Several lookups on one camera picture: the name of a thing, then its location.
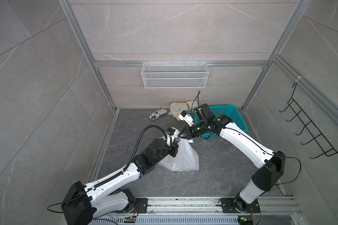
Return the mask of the white printed plastic bag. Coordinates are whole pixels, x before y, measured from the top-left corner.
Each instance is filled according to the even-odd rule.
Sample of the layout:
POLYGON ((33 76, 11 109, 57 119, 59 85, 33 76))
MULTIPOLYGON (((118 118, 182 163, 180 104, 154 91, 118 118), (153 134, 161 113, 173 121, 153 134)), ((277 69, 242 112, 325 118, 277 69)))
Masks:
POLYGON ((199 156, 191 146, 193 140, 180 139, 176 157, 170 155, 162 159, 158 165, 174 172, 198 171, 200 168, 199 156))

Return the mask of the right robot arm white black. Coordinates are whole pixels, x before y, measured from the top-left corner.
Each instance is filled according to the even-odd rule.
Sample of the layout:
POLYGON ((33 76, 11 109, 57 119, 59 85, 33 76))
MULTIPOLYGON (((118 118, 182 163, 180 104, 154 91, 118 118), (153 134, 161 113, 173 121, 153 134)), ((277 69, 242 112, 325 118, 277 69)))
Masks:
POLYGON ((258 168, 249 183, 235 197, 236 210, 242 213, 247 212, 250 204, 263 193, 269 192, 283 175, 285 154, 264 147, 242 131, 225 114, 216 116, 207 104, 199 106, 195 112, 201 120, 199 123, 194 122, 188 110, 181 112, 179 119, 185 121, 188 126, 182 129, 178 137, 189 140, 205 133, 216 134, 232 143, 258 168))

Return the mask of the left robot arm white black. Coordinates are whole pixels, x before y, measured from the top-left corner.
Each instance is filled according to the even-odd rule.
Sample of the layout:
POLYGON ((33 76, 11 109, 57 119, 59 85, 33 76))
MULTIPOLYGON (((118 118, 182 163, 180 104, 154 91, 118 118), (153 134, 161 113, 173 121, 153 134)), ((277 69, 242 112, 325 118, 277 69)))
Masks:
POLYGON ((178 143, 179 138, 175 138, 169 147, 164 139, 155 139, 133 158, 128 168, 123 167, 94 182, 72 184, 61 204, 67 224, 88 225, 106 213, 130 211, 135 198, 129 190, 119 189, 153 171, 166 156, 175 157, 178 143))

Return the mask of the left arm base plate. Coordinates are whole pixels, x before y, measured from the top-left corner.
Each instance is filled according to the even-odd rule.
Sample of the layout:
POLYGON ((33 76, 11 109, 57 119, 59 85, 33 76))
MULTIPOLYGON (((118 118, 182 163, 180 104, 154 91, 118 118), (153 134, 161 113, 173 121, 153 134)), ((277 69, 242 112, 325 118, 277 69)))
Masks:
POLYGON ((134 202, 130 202, 123 210, 114 211, 115 213, 147 213, 148 198, 136 198, 134 202))

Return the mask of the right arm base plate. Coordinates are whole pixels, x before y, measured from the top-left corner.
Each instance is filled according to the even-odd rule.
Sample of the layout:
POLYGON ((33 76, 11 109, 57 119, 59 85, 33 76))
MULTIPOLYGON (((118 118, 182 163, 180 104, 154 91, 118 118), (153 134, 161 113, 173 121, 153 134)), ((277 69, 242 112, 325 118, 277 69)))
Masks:
POLYGON ((254 200, 251 204, 237 200, 234 197, 221 198, 218 206, 222 208, 223 213, 260 213, 258 200, 254 200))

